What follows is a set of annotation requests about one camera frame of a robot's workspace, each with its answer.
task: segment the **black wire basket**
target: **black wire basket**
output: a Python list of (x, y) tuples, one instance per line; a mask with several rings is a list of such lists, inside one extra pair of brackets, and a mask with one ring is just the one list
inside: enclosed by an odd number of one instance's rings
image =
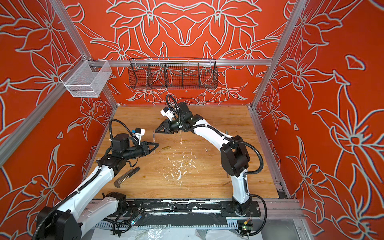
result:
[(216, 59), (131, 58), (129, 86), (133, 89), (215, 89)]

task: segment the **wire basket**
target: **wire basket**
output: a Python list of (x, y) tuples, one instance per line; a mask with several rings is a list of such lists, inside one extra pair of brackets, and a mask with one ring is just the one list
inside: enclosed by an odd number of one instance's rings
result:
[(90, 67), (87, 61), (80, 61), (72, 77), (62, 80), (74, 97), (97, 98), (112, 74), (108, 61), (102, 67)]
[(133, 89), (215, 89), (218, 72), (215, 59), (131, 58), (129, 86)]

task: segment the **red wall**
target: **red wall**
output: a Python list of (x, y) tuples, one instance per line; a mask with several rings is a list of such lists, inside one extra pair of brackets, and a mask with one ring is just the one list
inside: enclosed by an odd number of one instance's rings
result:
[(80, 56), (49, 1), (0, 5), (0, 145)]
[(0, 239), (30, 239), (37, 213), (82, 181), (113, 109), (65, 92), (0, 168)]
[(257, 107), (316, 239), (384, 238), (384, 5), (310, 0)]
[[(63, 0), (94, 59), (146, 57), (271, 58), (294, 1)], [(248, 104), (266, 66), (219, 68), (215, 91), (133, 90), (127, 68), (109, 88), (120, 104), (164, 104), (166, 94), (195, 104)]]

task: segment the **wooden tabletop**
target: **wooden tabletop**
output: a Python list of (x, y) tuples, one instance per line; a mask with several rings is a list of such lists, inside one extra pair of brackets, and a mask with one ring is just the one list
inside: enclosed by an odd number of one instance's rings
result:
[[(119, 107), (114, 116), (124, 122), (130, 130), (136, 127), (146, 130), (142, 141), (153, 142), (153, 131), (165, 120), (160, 114), (164, 106), (151, 107)], [(239, 135), (244, 141), (255, 146), (262, 156), (262, 149), (246, 106), (189, 106), (193, 114), (199, 114), (218, 130), (231, 136)], [(113, 135), (126, 132), (116, 122), (112, 124)], [(139, 158), (137, 166), (140, 170), (121, 184), (114, 186), (114, 181), (129, 169), (129, 164), (109, 183), (95, 198), (102, 198), (101, 193), (120, 192), (130, 199), (175, 199), (175, 198), (231, 198), (232, 184), (227, 173), (221, 167), (220, 152), (204, 138), (191, 132), (177, 134), (155, 134), (155, 142), (160, 146), (156, 152)], [(109, 134), (97, 153), (101, 158), (110, 146)], [(256, 170), (259, 161), (256, 154), (249, 148), (251, 161), (248, 170)], [(97, 166), (93, 163), (90, 172)], [(249, 190), (263, 198), (278, 198), (278, 194), (264, 161), (263, 170), (256, 175), (248, 176)]]

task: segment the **white mesh basket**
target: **white mesh basket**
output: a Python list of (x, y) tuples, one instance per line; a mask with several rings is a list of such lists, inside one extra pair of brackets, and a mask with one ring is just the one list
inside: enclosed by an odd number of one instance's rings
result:
[(97, 98), (100, 96), (105, 83), (112, 74), (108, 61), (101, 68), (90, 67), (87, 61), (79, 62), (79, 66), (66, 81), (63, 81), (67, 90), (74, 97)]

